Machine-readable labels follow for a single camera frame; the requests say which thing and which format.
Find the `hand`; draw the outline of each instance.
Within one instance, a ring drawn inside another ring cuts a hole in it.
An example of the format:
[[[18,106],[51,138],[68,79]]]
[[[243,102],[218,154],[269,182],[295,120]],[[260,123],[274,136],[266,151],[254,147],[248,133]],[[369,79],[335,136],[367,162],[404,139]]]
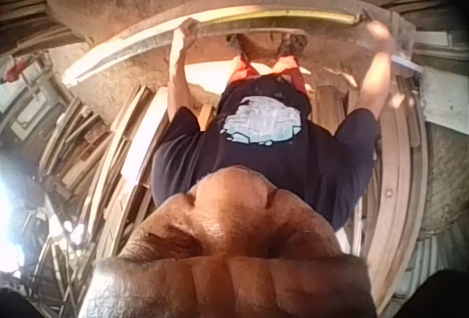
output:
[[[192,18],[185,19],[173,33],[171,52],[185,53],[196,42],[199,22]]]
[[[394,39],[384,24],[379,21],[371,21],[367,23],[366,28],[376,42],[377,51],[394,52]]]

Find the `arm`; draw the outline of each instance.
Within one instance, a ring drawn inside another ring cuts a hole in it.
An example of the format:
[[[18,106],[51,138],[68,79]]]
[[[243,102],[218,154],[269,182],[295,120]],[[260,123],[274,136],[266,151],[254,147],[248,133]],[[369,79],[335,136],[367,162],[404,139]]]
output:
[[[394,41],[386,26],[377,21],[369,23],[367,28],[375,38],[377,52],[363,80],[355,109],[369,109],[378,119],[389,94]]]
[[[197,38],[198,23],[194,19],[186,19],[174,30],[171,53],[169,55],[168,82],[168,117],[172,121],[177,110],[187,107],[192,111],[192,96],[185,78],[185,54]]]

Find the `graphic print on t-shirt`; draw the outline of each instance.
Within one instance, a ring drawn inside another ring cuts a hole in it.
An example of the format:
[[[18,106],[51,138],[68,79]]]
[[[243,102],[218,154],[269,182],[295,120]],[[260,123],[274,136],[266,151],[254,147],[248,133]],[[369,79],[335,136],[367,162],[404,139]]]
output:
[[[236,113],[225,119],[220,133],[226,133],[229,141],[270,146],[300,131],[299,110],[270,97],[250,96],[244,97]]]

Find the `leg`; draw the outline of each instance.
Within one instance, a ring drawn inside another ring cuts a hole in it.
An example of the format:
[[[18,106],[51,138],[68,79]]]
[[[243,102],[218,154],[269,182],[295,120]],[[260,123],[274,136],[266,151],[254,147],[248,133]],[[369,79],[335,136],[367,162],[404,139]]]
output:
[[[244,80],[251,76],[260,75],[249,62],[249,58],[243,48],[244,40],[245,38],[243,38],[241,34],[234,34],[226,38],[229,46],[236,51],[236,55],[232,61],[233,69],[228,84]]]
[[[307,44],[305,36],[286,34],[278,48],[278,61],[273,73],[282,75],[298,91],[306,93],[305,79],[301,74],[296,55],[301,53]]]

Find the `navy t-shirt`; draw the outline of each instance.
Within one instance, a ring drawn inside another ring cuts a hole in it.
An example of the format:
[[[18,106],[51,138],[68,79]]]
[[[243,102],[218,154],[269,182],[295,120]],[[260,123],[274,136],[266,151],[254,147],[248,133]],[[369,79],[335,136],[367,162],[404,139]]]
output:
[[[308,120],[310,112],[308,97],[277,75],[230,85],[204,132],[189,109],[179,109],[153,158],[155,203],[187,192],[214,171],[241,165],[341,228],[371,176],[377,122],[371,111],[358,109],[332,136]]]

